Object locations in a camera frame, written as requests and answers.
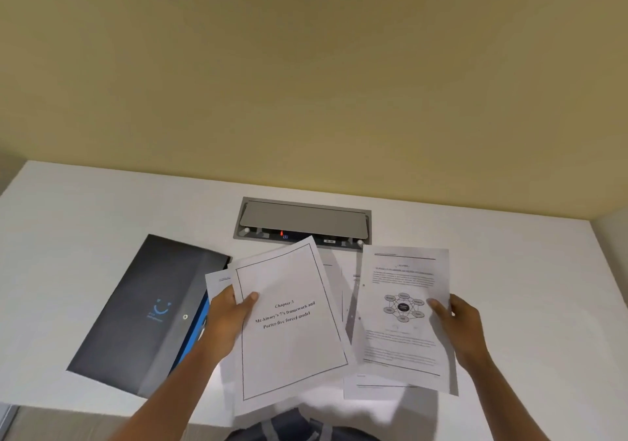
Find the person's left hand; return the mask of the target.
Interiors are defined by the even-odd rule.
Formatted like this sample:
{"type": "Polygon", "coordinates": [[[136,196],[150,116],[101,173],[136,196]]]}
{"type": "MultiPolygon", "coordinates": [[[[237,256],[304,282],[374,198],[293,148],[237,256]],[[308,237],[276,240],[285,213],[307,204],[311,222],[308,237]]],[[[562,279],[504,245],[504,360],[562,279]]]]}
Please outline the person's left hand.
{"type": "Polygon", "coordinates": [[[251,312],[239,312],[233,287],[225,288],[213,298],[209,306],[205,335],[209,337],[210,349],[218,360],[226,357],[233,349],[251,312]]]}

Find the person's right hand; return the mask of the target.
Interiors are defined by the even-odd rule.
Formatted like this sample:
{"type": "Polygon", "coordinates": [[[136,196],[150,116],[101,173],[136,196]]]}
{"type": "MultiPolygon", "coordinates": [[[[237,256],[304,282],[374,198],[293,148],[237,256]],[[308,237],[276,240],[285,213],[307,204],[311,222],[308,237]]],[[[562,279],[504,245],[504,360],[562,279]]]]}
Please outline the person's right hand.
{"type": "Polygon", "coordinates": [[[451,294],[449,306],[454,317],[449,338],[459,364],[466,370],[490,359],[479,311],[456,294],[451,294]]]}

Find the paper sheet with diagram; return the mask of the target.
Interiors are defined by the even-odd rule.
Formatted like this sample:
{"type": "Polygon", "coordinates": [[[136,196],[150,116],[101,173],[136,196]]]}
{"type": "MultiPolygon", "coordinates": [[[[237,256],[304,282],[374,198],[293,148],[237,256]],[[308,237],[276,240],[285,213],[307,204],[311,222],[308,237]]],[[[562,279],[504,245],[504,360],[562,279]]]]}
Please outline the paper sheet with diagram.
{"type": "Polygon", "coordinates": [[[455,353],[429,300],[450,308],[449,250],[364,247],[352,334],[359,374],[459,395],[455,353]]]}

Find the bordered title paper sheet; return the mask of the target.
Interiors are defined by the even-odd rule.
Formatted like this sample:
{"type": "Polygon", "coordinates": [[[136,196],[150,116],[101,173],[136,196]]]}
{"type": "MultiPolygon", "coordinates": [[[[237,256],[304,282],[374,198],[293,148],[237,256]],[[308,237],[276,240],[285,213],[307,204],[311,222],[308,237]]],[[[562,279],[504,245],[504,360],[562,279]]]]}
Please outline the bordered title paper sheet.
{"type": "Polygon", "coordinates": [[[312,236],[229,265],[238,303],[257,302],[234,346],[234,415],[357,373],[356,355],[312,236]]]}

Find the person's left forearm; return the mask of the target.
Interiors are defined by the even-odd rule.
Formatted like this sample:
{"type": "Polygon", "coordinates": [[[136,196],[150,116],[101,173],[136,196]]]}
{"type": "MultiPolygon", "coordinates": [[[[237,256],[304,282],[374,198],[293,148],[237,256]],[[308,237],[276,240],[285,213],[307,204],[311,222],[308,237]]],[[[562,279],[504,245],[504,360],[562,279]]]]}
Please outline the person's left forearm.
{"type": "Polygon", "coordinates": [[[234,339],[198,342],[109,441],[180,441],[216,366],[233,346],[234,339]]]}

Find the person's right forearm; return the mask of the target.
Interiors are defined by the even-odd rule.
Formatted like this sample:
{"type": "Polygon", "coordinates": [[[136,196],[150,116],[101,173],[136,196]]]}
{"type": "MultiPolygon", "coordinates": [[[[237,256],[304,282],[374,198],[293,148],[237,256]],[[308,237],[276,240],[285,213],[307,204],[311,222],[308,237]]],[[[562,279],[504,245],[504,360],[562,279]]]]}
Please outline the person's right forearm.
{"type": "Polygon", "coordinates": [[[524,441],[529,416],[488,352],[465,362],[494,441],[524,441]]]}

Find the grey desk socket box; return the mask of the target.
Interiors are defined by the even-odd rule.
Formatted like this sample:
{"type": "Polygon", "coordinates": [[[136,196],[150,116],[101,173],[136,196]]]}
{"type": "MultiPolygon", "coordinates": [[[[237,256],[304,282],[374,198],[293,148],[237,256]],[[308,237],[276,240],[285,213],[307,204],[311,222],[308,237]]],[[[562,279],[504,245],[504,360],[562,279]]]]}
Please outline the grey desk socket box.
{"type": "Polygon", "coordinates": [[[290,245],[312,237],[320,249],[362,252],[373,241],[369,209],[243,197],[233,238],[290,245]]]}

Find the dark grey snap-button document folder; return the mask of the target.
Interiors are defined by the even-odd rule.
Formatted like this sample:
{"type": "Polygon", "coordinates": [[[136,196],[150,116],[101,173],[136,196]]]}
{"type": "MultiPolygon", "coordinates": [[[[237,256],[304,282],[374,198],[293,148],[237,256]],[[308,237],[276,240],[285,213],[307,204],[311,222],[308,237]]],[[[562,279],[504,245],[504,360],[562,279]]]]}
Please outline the dark grey snap-button document folder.
{"type": "Polygon", "coordinates": [[[199,339],[210,304],[206,274],[231,256],[146,236],[67,371],[148,398],[199,339]]]}

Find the person's dark drawstring trousers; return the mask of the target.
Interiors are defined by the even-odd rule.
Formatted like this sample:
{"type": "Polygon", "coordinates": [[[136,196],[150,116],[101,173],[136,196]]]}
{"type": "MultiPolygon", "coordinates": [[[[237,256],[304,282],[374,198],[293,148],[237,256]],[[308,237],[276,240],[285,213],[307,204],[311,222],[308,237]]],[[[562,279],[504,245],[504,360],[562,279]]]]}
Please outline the person's dark drawstring trousers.
{"type": "Polygon", "coordinates": [[[245,429],[232,431],[224,441],[381,441],[353,427],[333,426],[306,418],[298,408],[279,413],[245,429]]]}

